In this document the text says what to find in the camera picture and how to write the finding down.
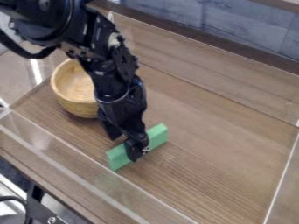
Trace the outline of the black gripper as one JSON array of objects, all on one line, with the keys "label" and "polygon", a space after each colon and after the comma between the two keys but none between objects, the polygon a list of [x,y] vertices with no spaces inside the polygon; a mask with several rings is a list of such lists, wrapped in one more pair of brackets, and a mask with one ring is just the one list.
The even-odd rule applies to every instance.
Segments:
[{"label": "black gripper", "polygon": [[147,109],[146,86],[135,76],[123,95],[116,99],[107,99],[95,94],[98,102],[98,118],[102,121],[107,135],[116,140],[122,135],[126,155],[135,162],[150,150],[150,139],[146,134],[143,113]]}]

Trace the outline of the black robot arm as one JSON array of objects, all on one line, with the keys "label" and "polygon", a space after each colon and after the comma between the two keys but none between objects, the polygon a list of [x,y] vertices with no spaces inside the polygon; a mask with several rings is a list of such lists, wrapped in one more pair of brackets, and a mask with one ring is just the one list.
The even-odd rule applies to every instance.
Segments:
[{"label": "black robot arm", "polygon": [[8,28],[42,47],[30,52],[0,30],[0,44],[19,56],[40,60],[60,49],[76,60],[94,84],[98,117],[112,139],[126,136],[126,155],[136,161],[148,150],[143,113],[146,86],[136,75],[138,57],[130,52],[115,23],[90,8],[92,0],[0,0]]}]

